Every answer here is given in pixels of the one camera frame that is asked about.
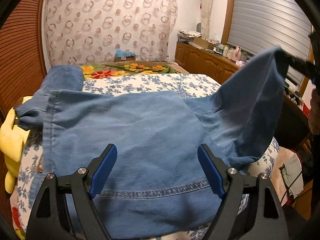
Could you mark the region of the person's right hand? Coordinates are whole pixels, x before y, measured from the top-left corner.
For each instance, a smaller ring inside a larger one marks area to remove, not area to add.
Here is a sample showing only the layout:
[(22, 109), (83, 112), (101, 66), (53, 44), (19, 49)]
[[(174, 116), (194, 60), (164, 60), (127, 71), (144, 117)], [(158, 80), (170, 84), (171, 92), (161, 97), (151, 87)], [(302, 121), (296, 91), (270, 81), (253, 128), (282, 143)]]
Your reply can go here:
[(320, 97), (317, 89), (314, 89), (311, 93), (310, 100), (310, 117), (308, 120), (310, 131), (313, 135), (320, 134)]

